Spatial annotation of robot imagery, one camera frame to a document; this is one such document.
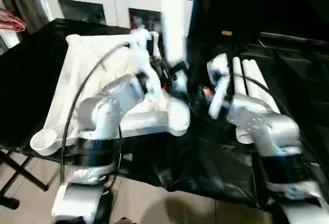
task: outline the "curtain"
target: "curtain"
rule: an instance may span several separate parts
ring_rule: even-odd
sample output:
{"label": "curtain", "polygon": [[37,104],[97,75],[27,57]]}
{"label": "curtain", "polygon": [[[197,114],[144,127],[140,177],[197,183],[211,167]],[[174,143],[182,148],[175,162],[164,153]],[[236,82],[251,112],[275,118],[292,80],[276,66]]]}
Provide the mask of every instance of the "curtain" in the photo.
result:
{"label": "curtain", "polygon": [[3,0],[6,7],[26,23],[26,30],[33,34],[49,22],[42,0]]}

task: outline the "tile floor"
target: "tile floor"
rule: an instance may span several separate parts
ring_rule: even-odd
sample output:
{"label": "tile floor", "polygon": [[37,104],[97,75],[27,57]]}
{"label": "tile floor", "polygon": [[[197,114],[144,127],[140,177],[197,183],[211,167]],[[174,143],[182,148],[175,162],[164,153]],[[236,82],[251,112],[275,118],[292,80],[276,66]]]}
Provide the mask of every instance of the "tile floor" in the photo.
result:
{"label": "tile floor", "polygon": [[[25,156],[13,154],[22,163]],[[33,159],[26,166],[44,183],[51,183],[43,192],[34,184],[19,176],[6,193],[15,197],[20,206],[13,211],[0,206],[0,223],[52,224],[50,216],[54,197],[59,186],[59,165],[41,159]],[[7,166],[0,167],[0,188],[13,174]],[[210,198],[184,192],[167,192],[145,183],[118,178],[114,186],[116,201],[110,224],[128,217],[139,224],[270,224],[267,213],[245,206],[223,203]]]}

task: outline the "white tube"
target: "white tube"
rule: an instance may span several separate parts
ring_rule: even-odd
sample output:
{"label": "white tube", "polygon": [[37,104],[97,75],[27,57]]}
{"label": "white tube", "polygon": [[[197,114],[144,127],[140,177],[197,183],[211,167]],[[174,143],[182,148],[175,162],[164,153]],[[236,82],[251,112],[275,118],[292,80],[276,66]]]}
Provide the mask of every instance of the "white tube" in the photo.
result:
{"label": "white tube", "polygon": [[[233,72],[242,75],[242,68],[239,57],[233,58]],[[234,76],[234,91],[236,94],[247,95],[243,78]]]}
{"label": "white tube", "polygon": [[175,66],[186,59],[182,0],[161,0],[161,23],[168,62]]}
{"label": "white tube", "polygon": [[[253,78],[255,80],[257,80],[258,82],[260,82],[261,84],[263,84],[266,88],[268,88],[265,79],[262,75],[262,72],[260,71],[258,64],[255,60],[250,60],[249,64],[252,68],[252,72],[253,72]],[[279,113],[280,114],[280,110],[278,109],[278,106],[275,102],[275,100],[273,99],[273,97],[267,93],[266,91],[264,91],[262,88],[258,87],[258,91],[260,94],[260,98],[266,102],[274,112]]]}
{"label": "white tube", "polygon": [[[245,73],[245,76],[249,78],[254,78],[253,76],[253,69],[250,65],[250,62],[248,60],[242,61],[243,70]],[[258,91],[258,86],[252,83],[251,81],[246,80],[246,85],[248,89],[248,95],[253,98],[261,99],[261,96]]]}
{"label": "white tube", "polygon": [[6,44],[7,48],[12,48],[16,46],[18,43],[20,43],[20,40],[18,36],[16,35],[16,32],[13,30],[0,30],[0,36],[4,43]]}
{"label": "white tube", "polygon": [[[242,68],[241,68],[241,62],[239,57],[233,58],[233,72],[242,75]],[[234,92],[236,94],[246,95],[246,86],[243,78],[234,76]],[[246,132],[246,130],[240,127],[237,127],[235,129],[235,135],[239,143],[243,143],[243,144],[252,143],[252,139],[250,135]]]}

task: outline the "black cable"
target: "black cable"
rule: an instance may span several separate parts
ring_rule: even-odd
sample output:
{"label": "black cable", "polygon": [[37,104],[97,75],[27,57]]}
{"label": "black cable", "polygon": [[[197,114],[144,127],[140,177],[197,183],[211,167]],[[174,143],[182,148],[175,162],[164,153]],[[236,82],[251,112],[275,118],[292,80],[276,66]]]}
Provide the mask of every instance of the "black cable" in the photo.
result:
{"label": "black cable", "polygon": [[237,74],[234,72],[230,72],[229,74],[224,74],[224,76],[228,76],[230,75],[231,77],[241,77],[243,79],[246,79],[254,84],[256,84],[258,87],[262,88],[264,91],[266,91],[270,96],[273,97],[274,101],[277,103],[277,105],[279,106],[279,109],[281,109],[281,112],[284,115],[287,115],[288,117],[291,118],[291,114],[289,112],[289,110],[287,109],[287,107],[281,102],[281,100],[270,90],[268,89],[265,85],[261,84],[260,82],[258,82],[257,80],[247,77],[245,75],[241,75],[241,74]]}
{"label": "black cable", "polygon": [[107,52],[98,62],[97,64],[94,66],[94,68],[90,71],[90,73],[87,75],[87,77],[85,78],[85,80],[82,82],[82,84],[80,85],[78,92],[76,93],[76,96],[73,99],[70,111],[68,113],[67,119],[66,119],[66,124],[64,127],[64,133],[63,133],[63,140],[62,140],[62,154],[61,154],[61,183],[64,182],[65,180],[65,144],[66,144],[66,138],[67,138],[67,133],[68,133],[68,127],[70,125],[70,121],[74,112],[74,108],[76,106],[77,100],[84,88],[84,86],[86,85],[88,79],[90,78],[90,76],[94,73],[94,71],[97,69],[97,67],[103,63],[103,61],[105,61],[109,56],[111,56],[113,53],[115,53],[116,51],[118,51],[120,48],[124,47],[125,45],[127,45],[128,43],[122,43],[119,44],[117,46],[115,46],[114,48],[112,48],[109,52]]}
{"label": "black cable", "polygon": [[[117,160],[117,168],[116,168],[116,173],[119,173],[120,170],[120,164],[121,164],[121,156],[122,156],[122,132],[121,132],[121,126],[119,125],[119,158]],[[117,174],[113,177],[113,180],[111,182],[111,185],[108,187],[109,190],[111,190],[115,184],[115,181],[117,180]]]}

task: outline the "table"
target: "table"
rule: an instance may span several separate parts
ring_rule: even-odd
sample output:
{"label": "table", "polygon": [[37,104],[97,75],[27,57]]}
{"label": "table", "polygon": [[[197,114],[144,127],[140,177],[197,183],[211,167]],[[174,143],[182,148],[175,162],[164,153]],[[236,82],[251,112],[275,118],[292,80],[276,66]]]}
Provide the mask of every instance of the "table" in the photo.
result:
{"label": "table", "polygon": [[[126,33],[129,30],[120,27],[56,19],[29,41],[1,56],[0,147],[59,162],[60,151],[43,157],[29,147],[29,141],[46,119],[68,47],[66,36]],[[308,148],[307,160],[321,165],[325,173],[317,176],[321,183],[329,185],[328,58],[255,45],[235,48],[230,43],[216,47],[190,43],[190,81],[208,84],[206,62],[219,53],[227,52],[229,59],[233,55],[255,59],[269,88],[300,125],[302,143]],[[234,128],[225,120],[209,122],[191,114],[191,125],[184,136],[125,138],[119,174],[168,191],[180,190],[265,209],[268,193],[257,154],[253,145],[235,140]]]}

